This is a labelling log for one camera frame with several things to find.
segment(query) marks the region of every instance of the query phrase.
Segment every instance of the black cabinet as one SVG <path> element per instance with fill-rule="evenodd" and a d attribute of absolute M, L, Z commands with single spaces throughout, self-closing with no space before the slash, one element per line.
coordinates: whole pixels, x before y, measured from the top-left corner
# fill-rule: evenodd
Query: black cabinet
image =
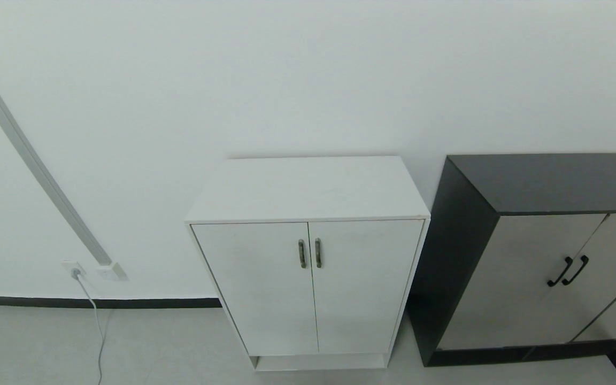
<path fill-rule="evenodd" d="M 447 158 L 406 307 L 425 365 L 608 353 L 615 304 L 616 154 Z"/>

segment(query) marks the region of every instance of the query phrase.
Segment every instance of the gray floor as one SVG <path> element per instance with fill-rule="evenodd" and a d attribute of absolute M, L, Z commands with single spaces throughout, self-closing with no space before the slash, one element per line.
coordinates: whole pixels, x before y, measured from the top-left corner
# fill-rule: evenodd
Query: gray floor
<path fill-rule="evenodd" d="M 616 385 L 605 357 L 423 368 L 404 320 L 389 368 L 254 373 L 221 309 L 100 310 L 103 385 L 170 383 Z M 0 306 L 0 384 L 95 384 L 92 310 Z"/>

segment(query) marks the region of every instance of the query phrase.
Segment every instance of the cabinet handle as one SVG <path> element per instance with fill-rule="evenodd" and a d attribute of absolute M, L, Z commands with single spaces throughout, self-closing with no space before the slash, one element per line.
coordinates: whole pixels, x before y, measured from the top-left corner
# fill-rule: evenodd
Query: cabinet handle
<path fill-rule="evenodd" d="M 318 268 L 322 267 L 322 253 L 320 253 L 320 239 L 315 239 L 315 265 Z"/>
<path fill-rule="evenodd" d="M 581 271 L 586 267 L 586 265 L 589 263 L 589 257 L 587 256 L 581 256 L 581 261 L 583 262 L 581 267 L 579 268 L 579 270 L 576 271 L 576 273 L 574 273 L 574 277 L 572 277 L 571 280 L 568 280 L 567 278 L 564 278 L 563 280 L 563 285 L 567 286 L 570 283 L 574 282 L 574 279 L 576 278 L 577 275 L 579 275 L 579 273 L 581 273 Z"/>
<path fill-rule="evenodd" d="M 565 257 L 565 262 L 567 263 L 567 267 L 565 267 L 565 270 L 563 270 L 563 272 L 560 273 L 560 276 L 557 278 L 557 280 L 555 280 L 555 282 L 553 282 L 552 280 L 548 281 L 549 287 L 554 287 L 555 285 L 558 284 L 558 282 L 560 282 L 560 280 L 562 280 L 563 275 L 565 275 L 565 273 L 567 273 L 567 270 L 569 270 L 569 268 L 572 267 L 572 263 L 574 262 L 574 260 L 570 257 Z"/>
<path fill-rule="evenodd" d="M 306 255 L 303 249 L 303 239 L 298 240 L 298 260 L 301 261 L 301 268 L 306 268 Z"/>

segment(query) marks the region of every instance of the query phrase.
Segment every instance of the wall outlet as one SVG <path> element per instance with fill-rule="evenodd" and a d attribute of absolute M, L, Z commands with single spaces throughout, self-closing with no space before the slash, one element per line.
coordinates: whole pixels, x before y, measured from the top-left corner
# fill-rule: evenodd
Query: wall outlet
<path fill-rule="evenodd" d="M 127 275 L 117 261 L 108 266 L 99 266 L 96 268 L 96 273 L 105 280 L 110 281 L 127 281 Z"/>
<path fill-rule="evenodd" d="M 71 275 L 73 273 L 74 268 L 80 270 L 80 275 L 85 275 L 85 269 L 80 266 L 78 261 L 62 261 L 61 266 L 63 266 L 63 268 L 68 271 L 68 275 Z"/>

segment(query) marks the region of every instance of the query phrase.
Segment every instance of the cabinet base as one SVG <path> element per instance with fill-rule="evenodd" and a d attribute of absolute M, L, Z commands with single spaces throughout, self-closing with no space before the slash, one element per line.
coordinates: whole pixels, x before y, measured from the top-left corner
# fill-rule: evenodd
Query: cabinet base
<path fill-rule="evenodd" d="M 527 363 L 528 361 L 562 360 L 604 356 L 616 350 L 616 340 L 518 348 L 437 350 L 425 366 L 486 365 Z"/>
<path fill-rule="evenodd" d="M 310 371 L 386 368 L 388 354 L 306 354 L 252 357 L 256 371 Z"/>

